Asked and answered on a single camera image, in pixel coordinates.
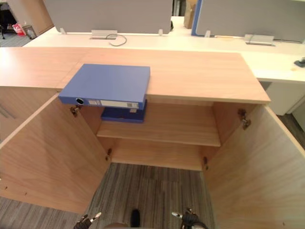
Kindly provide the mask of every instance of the wooden countertop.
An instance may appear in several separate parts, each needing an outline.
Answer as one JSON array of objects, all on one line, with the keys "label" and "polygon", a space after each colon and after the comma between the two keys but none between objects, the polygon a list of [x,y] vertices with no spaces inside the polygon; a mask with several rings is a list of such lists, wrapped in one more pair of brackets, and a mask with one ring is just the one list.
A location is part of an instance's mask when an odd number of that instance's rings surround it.
[{"label": "wooden countertop", "polygon": [[157,98],[266,104],[270,100],[238,53],[104,48],[0,48],[0,86],[62,89],[84,63],[151,67]]}]

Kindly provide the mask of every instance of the cable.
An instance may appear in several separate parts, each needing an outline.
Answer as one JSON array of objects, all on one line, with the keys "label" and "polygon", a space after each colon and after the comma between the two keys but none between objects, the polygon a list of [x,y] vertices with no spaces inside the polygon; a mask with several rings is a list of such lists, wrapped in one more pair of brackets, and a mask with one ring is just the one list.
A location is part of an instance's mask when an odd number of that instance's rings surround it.
[{"label": "cable", "polygon": [[108,39],[108,37],[109,36],[119,36],[119,37],[123,37],[124,39],[125,39],[125,41],[122,43],[122,44],[112,44],[111,42],[109,42],[109,44],[110,45],[112,45],[112,46],[115,46],[115,47],[118,47],[118,46],[121,46],[121,45],[124,45],[124,44],[126,44],[126,42],[127,42],[127,38],[124,36],[124,35],[120,35],[120,34],[108,34],[107,36],[106,36],[106,40]]}]

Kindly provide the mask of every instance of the black shoe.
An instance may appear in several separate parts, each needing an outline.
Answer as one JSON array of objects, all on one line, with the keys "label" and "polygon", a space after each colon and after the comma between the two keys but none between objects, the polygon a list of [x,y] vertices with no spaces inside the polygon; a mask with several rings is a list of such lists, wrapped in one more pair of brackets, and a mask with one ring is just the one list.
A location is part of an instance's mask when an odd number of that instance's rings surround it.
[{"label": "black shoe", "polygon": [[140,227],[140,212],[138,209],[134,209],[132,211],[132,215],[130,217],[130,227],[131,228],[139,228]]}]

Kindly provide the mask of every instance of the cabinet door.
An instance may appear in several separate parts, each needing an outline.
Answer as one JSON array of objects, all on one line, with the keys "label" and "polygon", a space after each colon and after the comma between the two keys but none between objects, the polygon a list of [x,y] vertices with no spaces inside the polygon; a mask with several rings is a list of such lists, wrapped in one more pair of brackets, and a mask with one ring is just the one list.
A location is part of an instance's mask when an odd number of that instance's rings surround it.
[{"label": "cabinet door", "polygon": [[219,228],[305,228],[305,151],[269,107],[248,118],[204,168]]},{"label": "cabinet door", "polygon": [[110,162],[82,115],[57,96],[0,144],[0,196],[83,213]]},{"label": "cabinet door", "polygon": [[4,140],[56,91],[47,88],[0,87],[0,140]]}]

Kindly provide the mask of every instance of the blue binder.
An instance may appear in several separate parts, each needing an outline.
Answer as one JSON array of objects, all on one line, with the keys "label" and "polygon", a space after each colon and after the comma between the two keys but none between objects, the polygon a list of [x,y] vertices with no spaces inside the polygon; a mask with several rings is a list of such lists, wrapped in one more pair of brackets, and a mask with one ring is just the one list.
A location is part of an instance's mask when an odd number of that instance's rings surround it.
[{"label": "blue binder", "polygon": [[145,117],[147,103],[145,102],[143,110],[136,110],[135,113],[130,112],[128,108],[106,107],[101,115],[102,120],[127,122],[127,123],[142,123]]},{"label": "blue binder", "polygon": [[148,66],[84,64],[59,98],[64,104],[142,110],[149,78]]}]

